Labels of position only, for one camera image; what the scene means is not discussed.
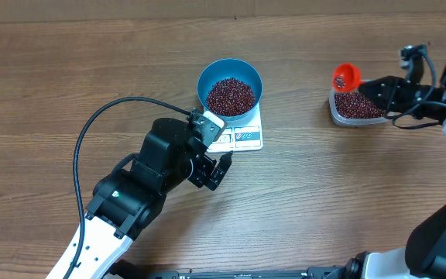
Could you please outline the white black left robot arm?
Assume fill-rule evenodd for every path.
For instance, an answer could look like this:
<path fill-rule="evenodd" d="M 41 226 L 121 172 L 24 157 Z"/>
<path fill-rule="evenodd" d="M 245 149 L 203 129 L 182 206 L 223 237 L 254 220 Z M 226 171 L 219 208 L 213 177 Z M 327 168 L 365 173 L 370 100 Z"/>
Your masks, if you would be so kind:
<path fill-rule="evenodd" d="M 167 194 L 183 181 L 215 190 L 232 164 L 207 156 L 224 120 L 204 113 L 187 121 L 157 119 L 138 153 L 121 160 L 94 187 L 77 228 L 50 278 L 101 278 L 161 213 Z"/>

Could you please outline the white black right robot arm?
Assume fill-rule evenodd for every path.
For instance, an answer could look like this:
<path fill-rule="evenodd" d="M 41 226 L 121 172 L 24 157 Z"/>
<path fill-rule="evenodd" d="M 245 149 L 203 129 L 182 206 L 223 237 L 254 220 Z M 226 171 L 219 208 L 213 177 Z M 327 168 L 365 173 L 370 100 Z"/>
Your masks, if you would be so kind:
<path fill-rule="evenodd" d="M 446 152 L 446 64 L 435 73 L 426 45 L 400 50 L 405 77 L 386 76 L 365 81 L 359 92 L 385 112 L 393 125 L 405 116 L 419 121 L 404 129 L 439 128 Z M 406 244 L 386 252 L 365 252 L 344 269 L 352 278 L 446 278 L 446 199 L 418 224 Z"/>

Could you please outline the orange measuring scoop blue handle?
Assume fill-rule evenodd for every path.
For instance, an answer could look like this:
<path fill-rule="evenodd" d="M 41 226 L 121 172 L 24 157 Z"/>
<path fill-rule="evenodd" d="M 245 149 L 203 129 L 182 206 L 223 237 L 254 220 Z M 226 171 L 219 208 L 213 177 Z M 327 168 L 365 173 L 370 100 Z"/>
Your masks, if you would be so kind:
<path fill-rule="evenodd" d="M 356 90 L 363 83 L 361 71 L 351 63 L 340 64 L 332 75 L 332 87 L 338 92 Z"/>

